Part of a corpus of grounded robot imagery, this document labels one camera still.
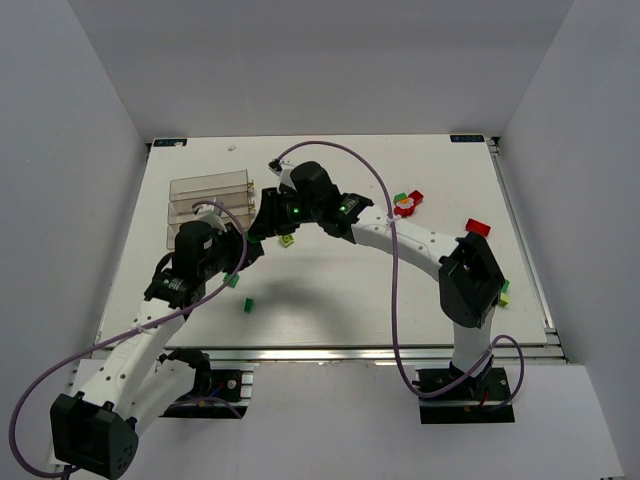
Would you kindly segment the green square lego brick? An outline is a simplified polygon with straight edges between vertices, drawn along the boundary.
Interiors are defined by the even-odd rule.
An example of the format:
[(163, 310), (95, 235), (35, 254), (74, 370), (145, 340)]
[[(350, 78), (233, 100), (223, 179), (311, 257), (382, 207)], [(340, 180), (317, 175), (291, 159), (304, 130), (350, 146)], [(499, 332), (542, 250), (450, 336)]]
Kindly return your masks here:
[(231, 274), (226, 274), (224, 276), (223, 282), (229, 287), (229, 288), (235, 288), (236, 285), (238, 284), (240, 280), (240, 275), (239, 274), (235, 274), (235, 275), (231, 275)]

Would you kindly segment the red rectangular lego brick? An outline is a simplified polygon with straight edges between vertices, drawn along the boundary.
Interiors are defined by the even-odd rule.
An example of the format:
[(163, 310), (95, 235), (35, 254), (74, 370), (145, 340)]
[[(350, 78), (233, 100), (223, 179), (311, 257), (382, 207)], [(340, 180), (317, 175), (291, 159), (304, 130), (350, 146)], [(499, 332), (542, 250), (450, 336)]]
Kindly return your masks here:
[(491, 232), (491, 227), (483, 222), (469, 218), (466, 222), (465, 229), (467, 232), (475, 233), (487, 238)]

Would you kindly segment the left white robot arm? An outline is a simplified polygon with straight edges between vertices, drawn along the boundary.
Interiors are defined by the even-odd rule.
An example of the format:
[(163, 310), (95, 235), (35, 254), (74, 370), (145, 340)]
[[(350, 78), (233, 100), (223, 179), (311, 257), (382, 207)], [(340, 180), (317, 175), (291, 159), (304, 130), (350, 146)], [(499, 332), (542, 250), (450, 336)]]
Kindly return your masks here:
[(174, 403), (197, 404), (218, 392), (209, 358), (194, 348), (164, 351), (203, 300), (215, 275), (252, 265), (264, 250), (228, 223), (183, 224), (173, 251), (156, 265), (132, 324), (102, 367), (75, 395), (61, 394), (50, 409), (55, 457), (106, 479), (131, 465), (139, 439)]

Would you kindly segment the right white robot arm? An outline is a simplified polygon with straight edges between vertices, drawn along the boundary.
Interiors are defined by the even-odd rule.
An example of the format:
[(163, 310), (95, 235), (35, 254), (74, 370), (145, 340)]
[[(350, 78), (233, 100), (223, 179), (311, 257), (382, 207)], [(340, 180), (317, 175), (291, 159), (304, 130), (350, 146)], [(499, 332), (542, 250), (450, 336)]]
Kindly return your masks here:
[(479, 386), (492, 366), (491, 322), (505, 283), (487, 240), (475, 233), (453, 237), (420, 227), (356, 193), (342, 193), (317, 162), (297, 166), (273, 160), (278, 184), (261, 192), (251, 240), (294, 233), (316, 224), (327, 235), (388, 253), (427, 273), (439, 285), (440, 306), (452, 321), (449, 371), (456, 384)]

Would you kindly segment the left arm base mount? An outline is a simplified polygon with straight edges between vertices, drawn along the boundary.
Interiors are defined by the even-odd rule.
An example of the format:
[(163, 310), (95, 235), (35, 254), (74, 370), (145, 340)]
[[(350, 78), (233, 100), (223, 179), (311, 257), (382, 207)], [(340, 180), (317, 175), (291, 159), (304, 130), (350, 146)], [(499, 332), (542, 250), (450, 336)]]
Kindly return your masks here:
[(180, 396), (164, 412), (164, 418), (174, 419), (237, 419), (244, 417), (248, 396), (242, 393), (246, 385), (245, 371), (213, 368), (207, 353), (193, 348), (178, 348), (161, 354), (159, 363), (179, 361), (194, 371), (192, 389)]

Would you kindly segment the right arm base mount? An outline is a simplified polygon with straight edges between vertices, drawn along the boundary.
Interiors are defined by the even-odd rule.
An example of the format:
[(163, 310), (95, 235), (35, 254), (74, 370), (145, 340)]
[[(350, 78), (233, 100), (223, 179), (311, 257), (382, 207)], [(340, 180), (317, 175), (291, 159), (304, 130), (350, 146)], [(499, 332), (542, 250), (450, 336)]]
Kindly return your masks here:
[(493, 367), (479, 386), (473, 378), (433, 399), (419, 400), (423, 425), (510, 424), (515, 422), (511, 404), (499, 407), (511, 395), (504, 368)]

